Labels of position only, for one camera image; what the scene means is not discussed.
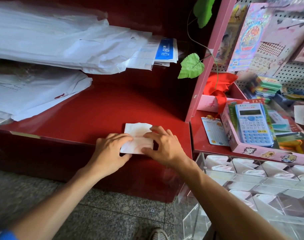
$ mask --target calculator button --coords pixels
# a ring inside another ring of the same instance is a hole
[[[254,120],[255,120],[255,117],[254,117],[254,116],[248,116],[248,120],[254,121]]]

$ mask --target red cloth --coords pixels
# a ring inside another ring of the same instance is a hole
[[[227,103],[225,92],[229,90],[229,86],[234,83],[237,78],[237,75],[231,73],[219,73],[218,79],[218,74],[216,72],[210,73],[203,89],[203,94],[215,96],[218,100],[218,114],[216,117],[223,112]]]

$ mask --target green leaf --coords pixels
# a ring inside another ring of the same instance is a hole
[[[198,0],[193,8],[194,15],[198,18],[199,28],[203,28],[212,16],[212,6],[215,0]]]
[[[181,62],[181,71],[178,76],[180,78],[195,78],[204,71],[204,64],[200,61],[196,53],[188,55]]]

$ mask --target sneaker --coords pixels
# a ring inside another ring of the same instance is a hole
[[[170,240],[170,238],[163,229],[158,227],[152,231],[149,240]]]

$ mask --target blue label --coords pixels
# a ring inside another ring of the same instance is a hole
[[[173,59],[173,39],[163,38],[159,44],[156,60],[172,60]]]

